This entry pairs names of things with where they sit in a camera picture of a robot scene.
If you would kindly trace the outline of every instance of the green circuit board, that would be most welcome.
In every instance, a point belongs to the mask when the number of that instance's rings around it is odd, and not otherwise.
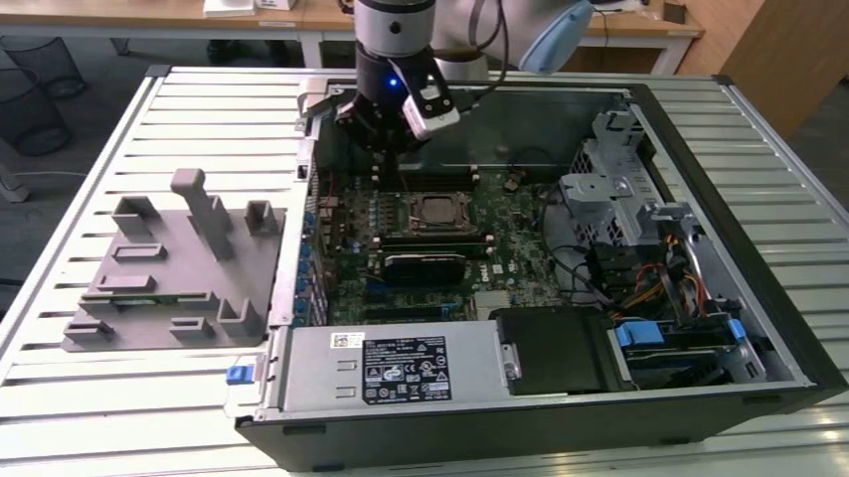
[[[492,241],[481,259],[468,259],[459,285],[443,288],[386,289],[372,273],[380,260],[368,244],[374,235],[404,237],[410,230],[410,206],[420,193],[376,192],[365,178],[338,185],[337,194],[321,211],[328,262],[328,302],[330,325],[377,324],[365,320],[366,310],[440,307],[443,321],[475,320],[473,294],[504,290],[515,306],[563,303],[552,266],[544,256],[537,232],[541,205],[539,184],[505,190],[507,171],[484,171],[472,192],[461,194],[467,206],[468,228]],[[440,252],[427,246],[423,252]]]

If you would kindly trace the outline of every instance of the white desk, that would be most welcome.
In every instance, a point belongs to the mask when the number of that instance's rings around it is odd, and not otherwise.
[[[293,40],[306,68],[321,67],[320,42],[352,41],[352,22],[334,0],[301,0],[292,11],[257,10],[252,17],[202,18],[202,0],[2,0],[0,35],[200,40]],[[671,75],[702,28],[651,20],[636,14],[592,19],[584,47],[660,51],[652,74]],[[114,41],[125,53],[125,43]]]

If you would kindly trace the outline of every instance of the white cable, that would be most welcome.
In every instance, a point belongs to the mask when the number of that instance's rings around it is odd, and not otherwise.
[[[67,171],[45,171],[45,172],[18,172],[17,174],[11,174],[13,176],[77,176],[77,177],[89,177],[87,174],[82,172],[67,172]]]

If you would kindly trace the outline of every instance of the wire mesh bin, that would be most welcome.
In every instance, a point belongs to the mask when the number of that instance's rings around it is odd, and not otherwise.
[[[50,98],[70,97],[85,89],[85,81],[61,38],[0,37],[0,49],[17,67],[38,74],[41,88]]]
[[[70,130],[38,88],[31,70],[0,70],[0,138],[23,156],[41,156],[70,140]]]

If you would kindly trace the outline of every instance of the small circuit board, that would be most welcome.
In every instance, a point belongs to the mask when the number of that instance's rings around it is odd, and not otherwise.
[[[539,184],[480,171],[464,192],[380,192],[350,177],[320,202],[328,324],[476,320],[475,294],[561,304],[541,251]]]

